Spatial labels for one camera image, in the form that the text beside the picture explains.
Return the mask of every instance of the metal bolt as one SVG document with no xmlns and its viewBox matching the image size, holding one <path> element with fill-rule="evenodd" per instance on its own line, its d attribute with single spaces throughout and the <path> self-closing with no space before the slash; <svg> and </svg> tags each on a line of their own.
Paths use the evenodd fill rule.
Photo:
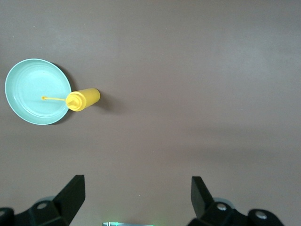
<svg viewBox="0 0 301 226">
<path fill-rule="evenodd" d="M 217 208 L 221 211 L 227 210 L 227 207 L 222 203 L 217 204 Z"/>
<path fill-rule="evenodd" d="M 258 218 L 263 219 L 263 220 L 265 220 L 266 218 L 268 218 L 267 215 L 266 215 L 264 212 L 261 212 L 261 211 L 256 211 L 256 212 L 255 212 L 255 215 L 256 215 Z"/>
<path fill-rule="evenodd" d="M 41 203 L 40 205 L 38 205 L 37 209 L 38 209 L 38 210 L 41 210 L 41 209 L 45 208 L 46 206 L 47 206 L 47 203 L 46 203 L 46 202 L 43 202 L 43 203 Z"/>
</svg>

